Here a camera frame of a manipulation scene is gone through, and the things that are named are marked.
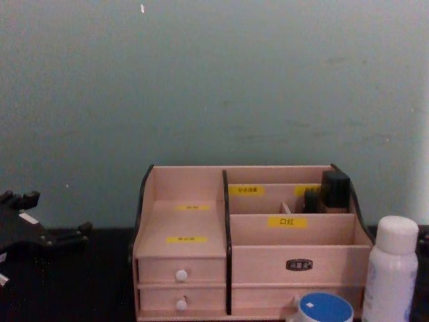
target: white drawer knob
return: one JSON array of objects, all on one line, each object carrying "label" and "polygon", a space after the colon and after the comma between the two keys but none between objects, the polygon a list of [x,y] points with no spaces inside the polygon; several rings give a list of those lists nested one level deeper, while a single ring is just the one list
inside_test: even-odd
[{"label": "white drawer knob", "polygon": [[178,270],[176,273],[176,280],[178,282],[184,282],[188,279],[188,273],[185,270]]},{"label": "white drawer knob", "polygon": [[176,309],[177,311],[185,311],[188,307],[188,303],[186,303],[186,297],[183,297],[181,300],[177,301]]}]

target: wall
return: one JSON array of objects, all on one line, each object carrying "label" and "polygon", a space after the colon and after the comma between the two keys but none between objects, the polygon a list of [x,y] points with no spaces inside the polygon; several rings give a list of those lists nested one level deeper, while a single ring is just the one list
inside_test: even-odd
[{"label": "wall", "polygon": [[0,14],[0,189],[41,191],[45,225],[132,225],[152,162],[335,162],[368,223],[429,221],[415,200],[427,1],[14,0]]}]

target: yellow label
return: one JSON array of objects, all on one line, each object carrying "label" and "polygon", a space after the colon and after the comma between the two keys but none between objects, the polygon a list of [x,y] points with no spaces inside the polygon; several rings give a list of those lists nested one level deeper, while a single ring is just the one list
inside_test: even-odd
[{"label": "yellow label", "polygon": [[302,184],[302,185],[296,186],[294,192],[297,197],[302,197],[304,196],[304,193],[307,190],[311,190],[311,191],[314,191],[315,193],[319,193],[320,184]]},{"label": "yellow label", "polygon": [[263,186],[252,184],[231,184],[228,186],[228,192],[232,196],[262,196],[265,193]]},{"label": "yellow label", "polygon": [[179,205],[176,210],[209,210],[207,205]]},{"label": "yellow label", "polygon": [[268,217],[268,227],[285,227],[285,228],[307,228],[307,218],[296,217]]},{"label": "yellow label", "polygon": [[177,243],[206,243],[207,237],[201,236],[181,236],[181,237],[167,237],[167,244],[177,244]]}]

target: wooden desk organizer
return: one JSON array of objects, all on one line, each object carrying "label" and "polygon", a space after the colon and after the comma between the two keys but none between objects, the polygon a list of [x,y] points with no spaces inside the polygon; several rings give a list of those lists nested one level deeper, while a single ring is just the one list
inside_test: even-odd
[{"label": "wooden desk organizer", "polygon": [[341,295],[359,317],[373,238],[353,185],[348,213],[299,213],[325,170],[340,171],[151,166],[131,248],[137,320],[284,319],[315,290]]}]

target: blue lid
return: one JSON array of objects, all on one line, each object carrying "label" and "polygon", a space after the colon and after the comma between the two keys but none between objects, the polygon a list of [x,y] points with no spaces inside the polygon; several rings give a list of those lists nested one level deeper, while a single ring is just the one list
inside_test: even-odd
[{"label": "blue lid", "polygon": [[315,292],[302,297],[301,311],[319,322],[345,322],[353,316],[353,308],[342,298]]}]

